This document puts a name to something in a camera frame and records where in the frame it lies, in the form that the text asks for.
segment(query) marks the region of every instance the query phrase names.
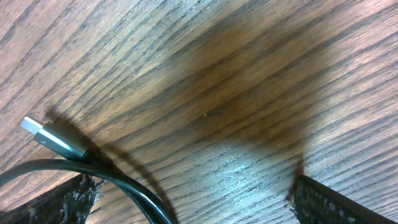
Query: brown wood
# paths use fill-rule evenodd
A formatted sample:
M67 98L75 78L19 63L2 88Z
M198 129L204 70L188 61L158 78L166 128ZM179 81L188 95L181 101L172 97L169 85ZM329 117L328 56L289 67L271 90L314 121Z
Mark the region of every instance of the brown wood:
M396 0L0 2L0 172L68 118L180 223L297 223L296 163L398 222ZM76 174L0 190L11 210ZM88 223L146 223L107 183Z

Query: wooden surface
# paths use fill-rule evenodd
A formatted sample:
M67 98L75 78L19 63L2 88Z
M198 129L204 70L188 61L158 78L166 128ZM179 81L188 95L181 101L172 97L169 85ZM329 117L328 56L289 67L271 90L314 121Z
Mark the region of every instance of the wooden surface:
M398 222L396 0L2 0L0 172L69 119L180 223L297 223L296 163ZM73 177L33 172L10 210ZM146 223L110 183L88 223Z

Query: cable connector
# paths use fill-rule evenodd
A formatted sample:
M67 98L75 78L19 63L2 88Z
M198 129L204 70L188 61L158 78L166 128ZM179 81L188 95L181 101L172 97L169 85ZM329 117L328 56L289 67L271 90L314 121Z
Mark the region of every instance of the cable connector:
M43 125L40 121L26 116L21 127L34 134L33 140L53 150L66 159L84 161L88 147L71 135L63 132L51 122Z

